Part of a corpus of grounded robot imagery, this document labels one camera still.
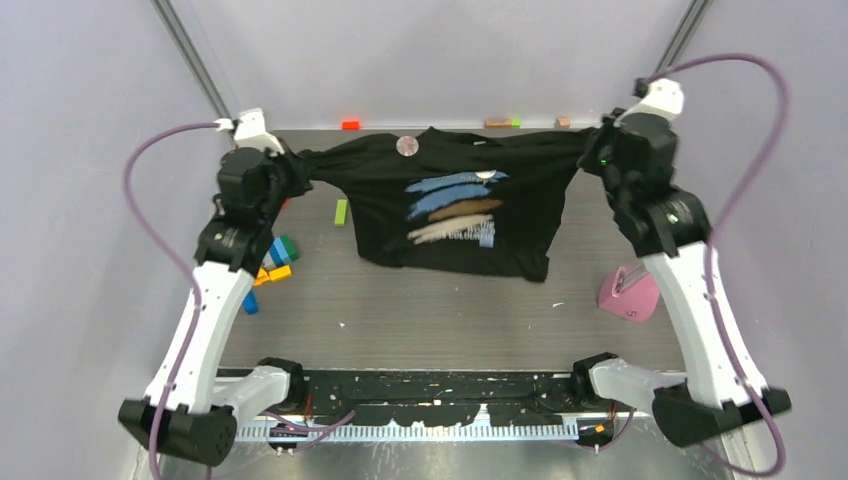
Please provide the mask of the black printed t-shirt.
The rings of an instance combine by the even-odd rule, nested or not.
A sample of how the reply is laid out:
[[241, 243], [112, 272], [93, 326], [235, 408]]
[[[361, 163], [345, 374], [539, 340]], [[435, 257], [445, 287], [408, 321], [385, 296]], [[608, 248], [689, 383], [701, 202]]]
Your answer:
[[[392, 134], [298, 154], [347, 197], [359, 256], [374, 264], [545, 281], [589, 130], [491, 138], [429, 128], [418, 153]], [[496, 170], [490, 181], [475, 173]]]

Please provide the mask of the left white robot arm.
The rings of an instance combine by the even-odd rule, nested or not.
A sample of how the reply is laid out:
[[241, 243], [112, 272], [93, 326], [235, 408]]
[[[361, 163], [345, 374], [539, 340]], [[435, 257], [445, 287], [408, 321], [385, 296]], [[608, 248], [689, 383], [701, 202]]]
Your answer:
[[119, 422], [152, 460], [163, 454], [216, 467], [239, 427], [268, 409], [296, 413], [307, 398], [302, 366], [278, 358], [214, 389], [235, 317], [271, 247], [272, 226], [284, 201], [306, 190], [274, 136], [236, 145], [222, 159], [216, 213], [200, 233], [196, 264], [177, 263], [191, 288], [172, 343], [143, 397], [119, 409]]

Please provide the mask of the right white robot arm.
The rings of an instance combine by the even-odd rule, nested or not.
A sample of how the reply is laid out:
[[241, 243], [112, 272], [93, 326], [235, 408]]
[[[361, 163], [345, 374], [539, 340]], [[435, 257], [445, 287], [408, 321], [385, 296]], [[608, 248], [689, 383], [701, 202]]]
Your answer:
[[671, 182], [677, 146], [669, 120], [616, 108], [580, 166], [601, 178], [616, 225], [657, 284], [685, 370], [659, 373], [604, 352], [574, 363], [570, 392], [584, 410], [611, 400], [646, 412], [670, 443], [688, 447], [787, 413], [792, 402], [759, 374], [718, 269], [705, 267], [711, 226], [700, 200]]

